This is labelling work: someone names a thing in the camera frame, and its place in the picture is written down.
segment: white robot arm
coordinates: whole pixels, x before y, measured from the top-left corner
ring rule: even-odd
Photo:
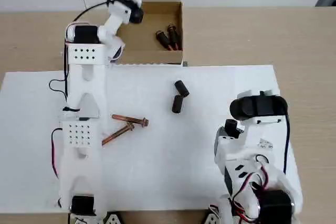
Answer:
[[[71,23],[66,29],[69,72],[67,107],[61,121],[64,154],[60,165],[60,205],[94,223],[107,214],[101,141],[108,130],[107,69],[118,60],[125,44],[116,36],[121,24],[142,21],[141,0],[107,0],[109,19],[102,26]],[[78,116],[80,101],[91,95],[99,110],[94,118]]]
[[[287,104],[278,90],[250,90],[231,103],[232,116],[219,128],[215,163],[224,175],[228,197],[220,207],[224,224],[294,223],[302,209],[302,194],[293,189],[283,171],[274,167],[273,144],[262,139],[265,125],[287,116]]]

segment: copper bolt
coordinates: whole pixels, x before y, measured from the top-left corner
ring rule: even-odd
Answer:
[[[128,116],[123,116],[123,115],[112,115],[113,119],[116,120],[121,120],[121,121],[126,121],[126,122],[131,122],[131,123],[136,123],[136,124],[141,124],[142,127],[147,127],[148,126],[148,119],[143,118],[143,119],[137,119],[137,118],[130,118]]]
[[[112,135],[105,138],[103,141],[101,141],[102,145],[107,144],[109,141],[112,141],[113,139],[117,138],[118,136],[124,134],[127,131],[133,131],[134,125],[130,122],[127,122],[127,125],[124,128],[121,128],[117,132],[113,133]]]

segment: cylindrical spacer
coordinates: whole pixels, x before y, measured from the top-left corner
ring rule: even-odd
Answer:
[[[175,114],[179,114],[181,112],[182,102],[183,102],[183,96],[176,95],[174,98],[173,107],[172,107],[172,111]]]
[[[181,80],[175,82],[175,87],[180,93],[180,95],[183,96],[184,98],[189,95],[188,89],[185,87],[184,83]]]
[[[170,43],[171,43],[172,47],[177,46],[176,50],[178,50],[179,38],[177,36],[176,27],[174,25],[170,24],[167,28],[167,32],[168,32]]]
[[[155,33],[157,40],[160,42],[160,44],[168,49],[168,50],[173,50],[172,46],[170,45],[170,41],[168,37],[164,34],[163,31],[159,30]]]

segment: white board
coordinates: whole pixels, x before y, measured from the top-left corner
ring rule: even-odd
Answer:
[[[0,212],[61,212],[51,169],[50,134],[64,97],[47,87],[61,71],[7,73],[0,93]],[[181,114],[171,112],[176,80],[190,91]],[[110,210],[203,209],[226,192],[214,163],[217,129],[229,104],[248,89],[278,88],[272,66],[114,66],[108,73],[109,112],[146,117],[149,126],[107,144],[102,152]],[[124,126],[110,121],[110,130]],[[285,124],[267,131],[282,169]],[[55,134],[56,165],[62,152]],[[287,176],[301,191],[292,149]]]

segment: open cardboard box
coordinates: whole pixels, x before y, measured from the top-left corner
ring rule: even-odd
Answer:
[[[156,39],[157,30],[167,34],[167,26],[174,24],[182,36],[182,3],[180,1],[143,1],[143,20],[140,24],[122,25],[117,35],[125,43],[119,63],[182,63],[182,51],[168,51]],[[89,13],[85,18],[92,24],[102,24],[109,14],[104,11]]]

